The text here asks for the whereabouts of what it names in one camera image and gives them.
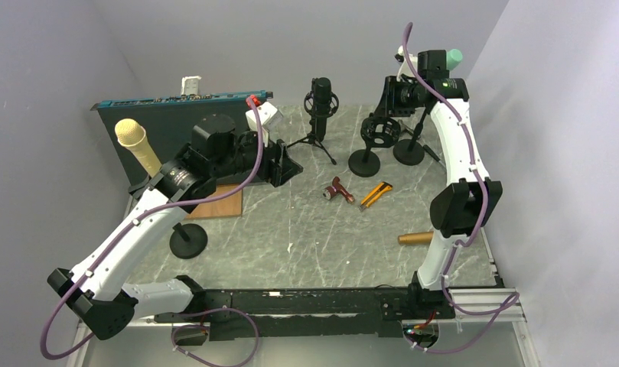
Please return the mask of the gold microphone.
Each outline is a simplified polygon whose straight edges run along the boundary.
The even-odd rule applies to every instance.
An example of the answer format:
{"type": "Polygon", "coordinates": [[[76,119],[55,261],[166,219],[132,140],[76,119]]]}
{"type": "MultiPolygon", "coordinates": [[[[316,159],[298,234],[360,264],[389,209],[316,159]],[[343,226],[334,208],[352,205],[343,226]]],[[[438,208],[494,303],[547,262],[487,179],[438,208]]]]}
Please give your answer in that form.
{"type": "Polygon", "coordinates": [[[400,245],[429,245],[433,239],[434,232],[414,232],[399,235],[397,242],[400,245]]]}

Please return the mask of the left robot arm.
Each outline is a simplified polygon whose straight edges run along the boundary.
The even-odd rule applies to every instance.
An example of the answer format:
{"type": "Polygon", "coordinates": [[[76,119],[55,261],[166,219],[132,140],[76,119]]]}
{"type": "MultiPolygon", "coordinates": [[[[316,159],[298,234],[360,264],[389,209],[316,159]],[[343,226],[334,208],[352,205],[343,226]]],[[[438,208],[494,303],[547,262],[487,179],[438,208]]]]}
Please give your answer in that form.
{"type": "Polygon", "coordinates": [[[228,115],[208,115],[149,181],[133,214],[93,254],[71,269],[55,269],[47,282],[97,339],[110,339],[132,320],[160,313],[196,320],[205,308],[200,285],[187,275],[130,284],[133,268],[197,200],[215,192],[218,180],[255,173],[279,187],[302,171],[284,141],[259,138],[256,131],[238,133],[228,115]]]}

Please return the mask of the black condenser microphone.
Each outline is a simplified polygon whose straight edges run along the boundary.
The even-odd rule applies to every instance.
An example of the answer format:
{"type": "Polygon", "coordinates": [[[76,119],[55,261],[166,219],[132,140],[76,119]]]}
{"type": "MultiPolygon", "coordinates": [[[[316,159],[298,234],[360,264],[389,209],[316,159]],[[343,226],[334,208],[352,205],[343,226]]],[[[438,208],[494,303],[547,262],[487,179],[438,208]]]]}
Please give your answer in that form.
{"type": "Polygon", "coordinates": [[[326,134],[327,116],[331,113],[331,81],[327,77],[312,80],[312,131],[318,141],[326,134]]]}

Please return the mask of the black tripod shock mount stand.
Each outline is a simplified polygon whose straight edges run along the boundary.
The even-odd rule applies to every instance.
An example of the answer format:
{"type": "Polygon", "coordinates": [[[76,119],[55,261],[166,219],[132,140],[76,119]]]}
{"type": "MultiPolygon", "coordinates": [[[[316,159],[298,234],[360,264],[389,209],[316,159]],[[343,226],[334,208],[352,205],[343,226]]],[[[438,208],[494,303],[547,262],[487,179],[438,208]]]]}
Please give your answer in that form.
{"type": "Polygon", "coordinates": [[[333,92],[321,93],[320,95],[317,92],[307,93],[303,100],[303,108],[310,115],[311,130],[303,138],[287,144],[287,147],[307,144],[320,148],[328,156],[330,162],[336,165],[336,160],[323,145],[323,141],[327,132],[327,121],[337,112],[339,106],[340,101],[333,92]]]}

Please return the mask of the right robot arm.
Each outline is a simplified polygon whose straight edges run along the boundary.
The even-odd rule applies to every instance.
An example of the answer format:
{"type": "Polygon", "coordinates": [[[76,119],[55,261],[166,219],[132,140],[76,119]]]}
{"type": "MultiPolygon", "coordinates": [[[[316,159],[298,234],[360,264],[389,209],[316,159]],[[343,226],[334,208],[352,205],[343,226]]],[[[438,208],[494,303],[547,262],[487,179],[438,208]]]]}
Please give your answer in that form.
{"type": "Polygon", "coordinates": [[[461,53],[427,50],[414,55],[398,49],[395,58],[399,71],[386,78],[375,114],[394,119],[422,109],[436,128],[446,168],[445,188],[430,206],[432,240],[406,297],[408,311],[425,317],[446,301],[448,273],[459,250],[475,240],[503,188],[490,178],[477,149],[466,82],[450,76],[461,53]]]}

